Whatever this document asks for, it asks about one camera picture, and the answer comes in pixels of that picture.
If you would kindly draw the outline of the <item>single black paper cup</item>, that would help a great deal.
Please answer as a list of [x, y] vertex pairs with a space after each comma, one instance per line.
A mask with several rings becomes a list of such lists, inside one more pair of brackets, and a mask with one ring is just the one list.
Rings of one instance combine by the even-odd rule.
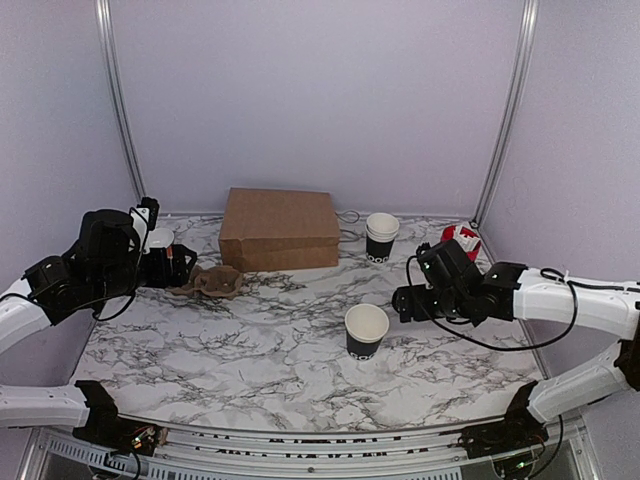
[[357, 361], [367, 361], [377, 353], [390, 322], [380, 307], [358, 304], [347, 311], [344, 325], [349, 356]]

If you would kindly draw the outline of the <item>stack of black paper cups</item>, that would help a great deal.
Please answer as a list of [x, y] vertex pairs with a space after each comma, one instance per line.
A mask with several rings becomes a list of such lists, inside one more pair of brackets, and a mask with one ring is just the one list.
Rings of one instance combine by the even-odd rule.
[[385, 263], [398, 235], [399, 220], [388, 213], [376, 212], [366, 219], [366, 257], [375, 264]]

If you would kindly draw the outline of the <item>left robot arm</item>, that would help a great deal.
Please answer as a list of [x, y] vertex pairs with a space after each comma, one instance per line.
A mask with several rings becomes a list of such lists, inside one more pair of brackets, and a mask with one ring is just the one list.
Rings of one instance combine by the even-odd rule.
[[[88, 311], [98, 322], [111, 300], [131, 304], [139, 288], [180, 287], [189, 280], [197, 254], [158, 228], [159, 207], [146, 197], [128, 211], [84, 214], [78, 239], [63, 254], [25, 270], [1, 296], [1, 349]], [[126, 423], [112, 397], [96, 381], [61, 387], [1, 388], [4, 427], [88, 427], [106, 445], [125, 438]]]

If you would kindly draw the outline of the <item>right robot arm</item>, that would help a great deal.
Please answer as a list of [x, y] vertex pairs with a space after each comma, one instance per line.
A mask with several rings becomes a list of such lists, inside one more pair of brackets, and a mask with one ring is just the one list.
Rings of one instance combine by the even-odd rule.
[[567, 411], [639, 388], [639, 286], [607, 283], [497, 262], [481, 272], [455, 240], [418, 247], [417, 262], [426, 281], [408, 283], [392, 296], [402, 322], [444, 320], [479, 326], [487, 319], [545, 320], [600, 330], [616, 341], [592, 359], [540, 382], [521, 387], [495, 438], [515, 448], [543, 425]]

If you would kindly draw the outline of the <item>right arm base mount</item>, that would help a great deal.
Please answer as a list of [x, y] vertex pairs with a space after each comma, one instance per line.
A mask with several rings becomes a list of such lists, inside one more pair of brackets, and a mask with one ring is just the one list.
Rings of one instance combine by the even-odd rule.
[[529, 395], [537, 384], [533, 381], [520, 387], [501, 420], [461, 430], [457, 445], [465, 449], [469, 459], [523, 449], [549, 439], [544, 424], [527, 410]]

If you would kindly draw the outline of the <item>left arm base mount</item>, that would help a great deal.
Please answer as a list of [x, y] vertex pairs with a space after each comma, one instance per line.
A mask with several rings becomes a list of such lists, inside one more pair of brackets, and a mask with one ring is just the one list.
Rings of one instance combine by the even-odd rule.
[[147, 421], [121, 417], [114, 399], [97, 381], [78, 380], [74, 384], [85, 397], [88, 419], [72, 435], [80, 440], [111, 448], [117, 453], [133, 452], [152, 456], [166, 430]]

